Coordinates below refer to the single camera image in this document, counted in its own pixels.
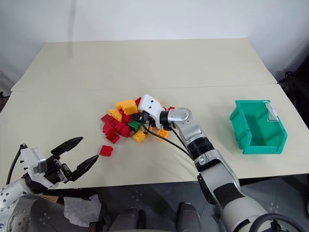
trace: floor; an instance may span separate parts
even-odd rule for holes
[[[198,182],[164,183],[119,187],[92,188],[104,199],[111,218],[130,207],[147,213],[147,228],[175,231],[178,204],[190,202],[200,214],[204,232],[224,232],[217,223],[215,207],[205,201]],[[309,229],[307,215],[308,182],[306,175],[273,178],[242,187],[243,192],[256,199],[268,212],[278,212],[293,218]],[[74,231],[88,228],[72,225],[63,216],[63,206],[44,199],[37,201],[31,211],[31,232]]]

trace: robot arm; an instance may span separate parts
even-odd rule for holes
[[[53,155],[48,159],[38,148],[20,146],[15,160],[20,155],[27,173],[11,184],[9,175],[7,185],[0,191],[0,232],[28,231],[31,207],[42,193],[56,188],[59,182],[77,180],[92,167],[98,155],[85,160],[74,172],[59,161],[62,153],[71,150],[82,139],[77,137],[64,142],[51,151]]]
[[[146,123],[145,119],[154,119],[155,126],[159,129],[168,130],[173,127],[179,131],[200,172],[197,178],[202,191],[208,202],[219,207],[227,231],[247,232],[260,215],[267,213],[254,199],[241,192],[235,173],[195,123],[190,110],[178,108],[164,111],[160,103],[147,94],[142,98],[139,110],[143,112],[142,123]],[[260,229],[264,231],[268,228],[270,223],[264,223]]]

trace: white table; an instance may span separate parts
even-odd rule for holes
[[[115,102],[149,93],[165,106],[187,107],[214,147],[221,151],[238,178],[301,174],[309,172],[309,131],[278,85],[151,88],[57,93],[12,93],[0,114],[0,186],[19,145],[38,146],[46,155],[67,139],[83,136],[80,144],[63,154],[61,161],[73,170],[98,153],[104,138],[100,117]],[[237,99],[270,99],[288,133],[282,154],[243,155],[235,140],[229,115]],[[176,141],[170,134],[169,139]],[[170,144],[148,137],[141,144],[121,138],[109,158],[100,157],[76,182],[61,188],[117,186],[160,182],[193,181],[197,172],[192,161]],[[25,171],[16,164],[12,180]]]
[[[46,43],[12,91],[275,84],[248,39]]]

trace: red block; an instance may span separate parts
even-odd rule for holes
[[[136,104],[137,107],[139,106],[140,101],[141,101],[141,98],[137,98],[137,99],[135,100],[135,104]]]
[[[106,136],[106,138],[115,144],[120,139],[120,136],[116,133],[110,133]]]
[[[112,116],[106,114],[103,116],[103,118],[101,118],[101,120],[104,122],[104,123],[111,123],[114,119]]]
[[[110,125],[115,129],[115,127],[118,125],[118,121],[116,120],[116,119],[114,119],[111,123],[110,123]]]
[[[117,132],[121,132],[121,129],[123,128],[125,126],[125,124],[123,123],[123,122],[119,122],[118,124],[117,124],[117,126],[115,126],[115,130],[117,131]]]
[[[104,127],[103,127],[103,132],[106,134],[106,135],[109,135],[110,133],[114,133],[114,128],[111,126],[111,124],[109,123],[105,123],[104,124]]]
[[[112,155],[112,151],[113,151],[113,148],[111,146],[105,146],[103,145],[101,150],[100,150],[100,155],[102,156],[111,156]]]
[[[124,125],[124,127],[122,127],[120,134],[124,137],[129,137],[131,134],[131,128],[127,125]]]
[[[122,115],[122,121],[126,124],[132,121],[131,117],[129,115]]]
[[[126,114],[125,114],[125,111],[124,111],[123,109],[119,108],[118,111],[119,111],[119,113],[121,114],[121,116],[126,115]]]

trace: teal bin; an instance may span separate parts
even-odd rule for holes
[[[243,154],[280,154],[287,133],[269,100],[236,100],[230,116]]]

